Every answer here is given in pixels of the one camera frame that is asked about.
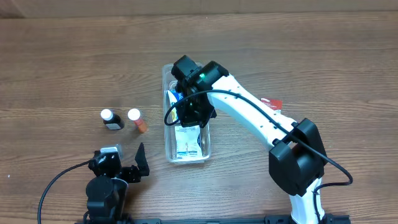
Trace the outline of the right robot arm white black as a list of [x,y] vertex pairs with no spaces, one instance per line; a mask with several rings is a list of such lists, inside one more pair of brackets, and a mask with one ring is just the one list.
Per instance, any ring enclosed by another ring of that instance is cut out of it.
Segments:
[[255,135],[269,153],[269,173],[290,197],[293,223],[323,223],[325,211],[315,189],[322,183],[326,152],[317,126],[309,119],[296,122],[269,108],[246,91],[227,69],[211,61],[204,67],[188,56],[171,69],[176,107],[183,127],[204,128],[221,110]]

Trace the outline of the red white medicine box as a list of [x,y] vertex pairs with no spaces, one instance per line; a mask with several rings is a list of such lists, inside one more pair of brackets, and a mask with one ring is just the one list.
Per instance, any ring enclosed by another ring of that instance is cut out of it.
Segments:
[[261,98],[261,101],[274,111],[280,111],[282,109],[282,100]]

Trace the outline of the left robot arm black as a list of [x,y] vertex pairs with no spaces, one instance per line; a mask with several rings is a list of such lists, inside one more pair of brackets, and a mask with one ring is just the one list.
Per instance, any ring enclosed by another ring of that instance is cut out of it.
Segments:
[[139,183],[150,174],[143,143],[135,155],[135,165],[123,167],[119,144],[94,152],[88,168],[96,176],[86,186],[87,209],[84,223],[133,223],[124,213],[124,202],[129,184]]

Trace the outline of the dark syrup bottle white cap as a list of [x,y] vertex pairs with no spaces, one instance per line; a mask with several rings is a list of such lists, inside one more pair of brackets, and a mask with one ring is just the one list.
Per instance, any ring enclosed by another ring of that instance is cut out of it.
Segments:
[[121,117],[110,109],[103,109],[100,113],[104,125],[110,130],[120,130],[124,127]]

